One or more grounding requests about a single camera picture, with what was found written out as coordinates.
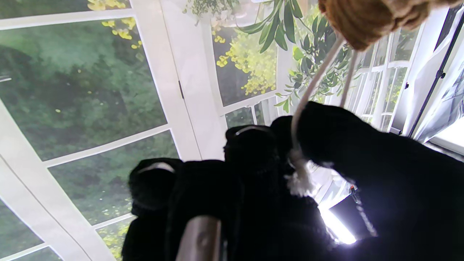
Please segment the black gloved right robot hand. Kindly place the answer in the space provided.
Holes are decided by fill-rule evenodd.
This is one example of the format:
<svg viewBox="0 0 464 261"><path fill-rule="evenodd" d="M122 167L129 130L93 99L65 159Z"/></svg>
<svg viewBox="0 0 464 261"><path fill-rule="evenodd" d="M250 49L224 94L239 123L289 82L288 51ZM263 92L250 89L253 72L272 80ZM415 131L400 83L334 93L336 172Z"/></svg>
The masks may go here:
<svg viewBox="0 0 464 261"><path fill-rule="evenodd" d="M224 161L139 162L122 260L174 261L187 223L201 215L221 221L229 261L463 260L462 161L308 102L297 122L303 159L355 186L343 203L361 238L336 243L315 200L287 188L291 121L228 129Z"/></svg>

